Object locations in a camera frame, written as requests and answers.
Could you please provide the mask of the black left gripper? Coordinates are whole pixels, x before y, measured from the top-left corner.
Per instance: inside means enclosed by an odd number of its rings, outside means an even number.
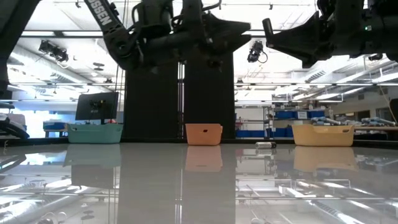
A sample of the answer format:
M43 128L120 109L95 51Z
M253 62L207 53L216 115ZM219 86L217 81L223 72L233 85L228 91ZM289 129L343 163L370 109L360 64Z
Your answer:
M221 67L224 56L251 40L251 35L243 34L251 29L250 23L219 19L210 12L221 3L222 0L218 0L204 7L201 0L184 0L183 28L186 30L149 39L146 61L185 60L200 52L208 67Z

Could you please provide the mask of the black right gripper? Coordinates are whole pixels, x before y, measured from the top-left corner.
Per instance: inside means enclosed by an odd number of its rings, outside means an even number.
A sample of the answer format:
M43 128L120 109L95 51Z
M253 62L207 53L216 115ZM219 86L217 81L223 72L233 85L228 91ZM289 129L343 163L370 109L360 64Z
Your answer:
M320 33L327 24L327 45L325 58L335 55L358 57L367 54L368 42L364 39L362 0L318 0L319 11L304 24L274 33L271 20L262 20L267 47L278 50L302 62L303 68L310 68L323 60L319 53L325 41Z

